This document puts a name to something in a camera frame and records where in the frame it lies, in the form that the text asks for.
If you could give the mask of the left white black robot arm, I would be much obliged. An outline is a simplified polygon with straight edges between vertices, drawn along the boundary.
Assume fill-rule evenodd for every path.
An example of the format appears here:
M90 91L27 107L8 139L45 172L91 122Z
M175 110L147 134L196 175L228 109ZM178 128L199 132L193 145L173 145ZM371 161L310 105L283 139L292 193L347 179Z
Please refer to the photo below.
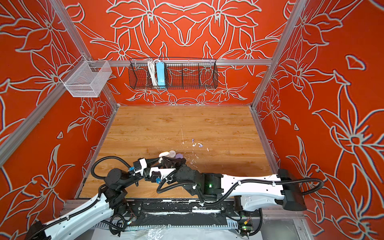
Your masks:
M114 168L103 177L95 173L95 168L108 157L96 161L91 167L94 178L103 180L104 184L98 193L86 203L63 215L62 217L43 224L38 221L27 232L27 240L74 240L98 223L108 226L113 235L119 236L124 232L131 219L126 215L131 213L126 200L126 188L137 185L142 179L151 180L151 170L161 167L163 157L154 159L139 159L133 165L120 157L112 157L126 167L125 170Z

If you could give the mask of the cream earbud charging case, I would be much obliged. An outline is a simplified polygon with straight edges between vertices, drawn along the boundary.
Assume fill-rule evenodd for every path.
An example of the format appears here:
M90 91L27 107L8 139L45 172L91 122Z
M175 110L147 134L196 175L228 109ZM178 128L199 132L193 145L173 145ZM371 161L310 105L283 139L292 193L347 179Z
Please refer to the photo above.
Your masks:
M162 152L159 154L159 158L168 157L169 155L170 155L170 152Z

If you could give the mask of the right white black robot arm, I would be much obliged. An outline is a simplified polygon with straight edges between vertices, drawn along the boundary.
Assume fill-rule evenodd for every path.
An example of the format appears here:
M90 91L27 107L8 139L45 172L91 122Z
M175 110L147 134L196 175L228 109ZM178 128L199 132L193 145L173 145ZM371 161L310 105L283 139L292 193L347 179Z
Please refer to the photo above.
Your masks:
M203 207L220 205L234 198L240 211L253 212L271 206L287 211L305 211L304 197L324 186L318 178L294 179L287 170L264 177L236 177L226 174L201 173L186 165L185 159L162 157L160 167L149 171L151 182L158 183L157 193L182 187L196 196Z

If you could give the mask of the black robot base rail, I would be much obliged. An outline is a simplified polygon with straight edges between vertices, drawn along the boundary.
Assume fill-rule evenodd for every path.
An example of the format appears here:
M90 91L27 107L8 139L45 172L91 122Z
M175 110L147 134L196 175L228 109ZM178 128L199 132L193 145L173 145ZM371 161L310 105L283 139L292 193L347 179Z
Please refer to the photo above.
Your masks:
M197 199L128 199L125 214L128 231L199 228L253 231L260 222L260 211L241 212L233 199L213 207L203 207Z

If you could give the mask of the white round charging case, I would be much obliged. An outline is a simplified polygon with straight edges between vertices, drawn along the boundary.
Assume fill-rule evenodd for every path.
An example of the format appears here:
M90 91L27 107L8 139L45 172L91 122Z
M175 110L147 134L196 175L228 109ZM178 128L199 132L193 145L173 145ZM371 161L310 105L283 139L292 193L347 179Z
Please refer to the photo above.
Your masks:
M177 153L175 151L173 151L173 150L169 151L169 157L170 158L175 158L176 154Z

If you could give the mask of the purple round charging case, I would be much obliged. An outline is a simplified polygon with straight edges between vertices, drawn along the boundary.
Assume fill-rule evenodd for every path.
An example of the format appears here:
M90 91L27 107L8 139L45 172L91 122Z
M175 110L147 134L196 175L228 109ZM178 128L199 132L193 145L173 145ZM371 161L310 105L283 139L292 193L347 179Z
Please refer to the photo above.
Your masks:
M176 159L183 159L184 156L182 154L178 153L178 154L175 155L175 158Z

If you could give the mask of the light blue power strip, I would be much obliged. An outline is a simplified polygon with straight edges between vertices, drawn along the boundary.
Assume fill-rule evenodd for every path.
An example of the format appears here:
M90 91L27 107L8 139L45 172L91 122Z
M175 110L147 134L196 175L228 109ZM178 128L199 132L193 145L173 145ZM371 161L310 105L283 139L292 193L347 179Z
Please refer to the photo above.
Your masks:
M165 88L166 87L165 64L163 62L157 62L156 69L157 69L158 86L159 88Z

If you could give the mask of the clear plastic wall bin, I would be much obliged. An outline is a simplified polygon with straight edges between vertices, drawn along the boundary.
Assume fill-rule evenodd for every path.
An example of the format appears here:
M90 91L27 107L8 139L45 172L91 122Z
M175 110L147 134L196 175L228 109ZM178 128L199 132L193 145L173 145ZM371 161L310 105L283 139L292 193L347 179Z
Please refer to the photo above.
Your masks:
M66 90L75 98L98 97L112 74L108 61L80 61L61 79Z

